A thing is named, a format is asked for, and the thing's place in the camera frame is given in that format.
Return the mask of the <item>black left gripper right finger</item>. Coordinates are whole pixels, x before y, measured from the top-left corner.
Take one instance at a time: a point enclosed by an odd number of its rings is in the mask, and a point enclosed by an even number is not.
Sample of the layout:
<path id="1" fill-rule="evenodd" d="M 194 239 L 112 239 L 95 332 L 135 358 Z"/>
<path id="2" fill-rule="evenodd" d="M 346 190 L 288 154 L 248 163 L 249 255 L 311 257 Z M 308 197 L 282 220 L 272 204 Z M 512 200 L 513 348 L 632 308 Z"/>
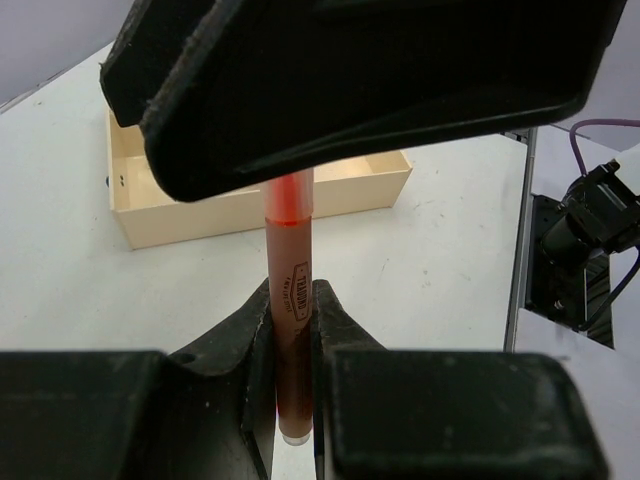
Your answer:
<path id="1" fill-rule="evenodd" d="M 391 350 L 313 284 L 320 479 L 606 479 L 583 399 L 536 353 Z"/>

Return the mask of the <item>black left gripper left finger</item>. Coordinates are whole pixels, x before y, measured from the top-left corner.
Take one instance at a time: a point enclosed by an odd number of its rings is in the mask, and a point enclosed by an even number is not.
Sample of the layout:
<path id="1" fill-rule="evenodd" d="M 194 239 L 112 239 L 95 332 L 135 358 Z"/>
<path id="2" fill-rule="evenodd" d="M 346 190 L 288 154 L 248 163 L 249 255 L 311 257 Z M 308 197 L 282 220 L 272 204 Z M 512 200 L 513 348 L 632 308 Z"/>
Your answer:
<path id="1" fill-rule="evenodd" d="M 1 356 L 5 479 L 267 479 L 275 434 L 269 289 L 166 354 Z"/>

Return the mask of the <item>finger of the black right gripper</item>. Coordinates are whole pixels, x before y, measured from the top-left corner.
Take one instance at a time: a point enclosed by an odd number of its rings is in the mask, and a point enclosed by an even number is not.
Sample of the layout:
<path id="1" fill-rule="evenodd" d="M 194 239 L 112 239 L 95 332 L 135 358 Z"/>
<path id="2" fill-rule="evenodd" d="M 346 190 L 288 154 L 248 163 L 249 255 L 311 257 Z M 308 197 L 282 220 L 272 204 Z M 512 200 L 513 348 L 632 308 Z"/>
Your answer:
<path id="1" fill-rule="evenodd" d="M 334 160 L 554 123 L 621 1 L 137 1 L 101 67 L 117 123 L 194 202 Z"/>

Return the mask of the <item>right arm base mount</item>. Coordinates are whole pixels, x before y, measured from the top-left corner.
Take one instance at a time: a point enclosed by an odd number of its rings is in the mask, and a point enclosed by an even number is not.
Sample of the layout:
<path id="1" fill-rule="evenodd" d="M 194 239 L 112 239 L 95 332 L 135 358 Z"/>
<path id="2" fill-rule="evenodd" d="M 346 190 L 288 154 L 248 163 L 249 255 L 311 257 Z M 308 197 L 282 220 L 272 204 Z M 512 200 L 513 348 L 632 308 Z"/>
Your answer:
<path id="1" fill-rule="evenodd" d="M 609 348 L 613 302 L 639 272 L 611 285 L 611 256 L 639 249 L 639 195 L 612 160 L 576 179 L 560 200 L 532 203 L 525 308 Z"/>

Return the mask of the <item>beige slim orange-tip pen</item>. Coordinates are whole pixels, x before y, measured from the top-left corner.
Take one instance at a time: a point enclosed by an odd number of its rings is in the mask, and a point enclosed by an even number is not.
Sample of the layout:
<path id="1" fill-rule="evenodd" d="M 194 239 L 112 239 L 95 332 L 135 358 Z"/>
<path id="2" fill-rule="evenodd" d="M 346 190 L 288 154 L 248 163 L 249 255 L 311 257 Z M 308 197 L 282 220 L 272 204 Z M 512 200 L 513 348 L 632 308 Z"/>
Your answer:
<path id="1" fill-rule="evenodd" d="M 278 425 L 291 446 L 306 443 L 313 425 L 313 183 L 313 171 L 307 169 L 269 180 L 262 188 Z"/>

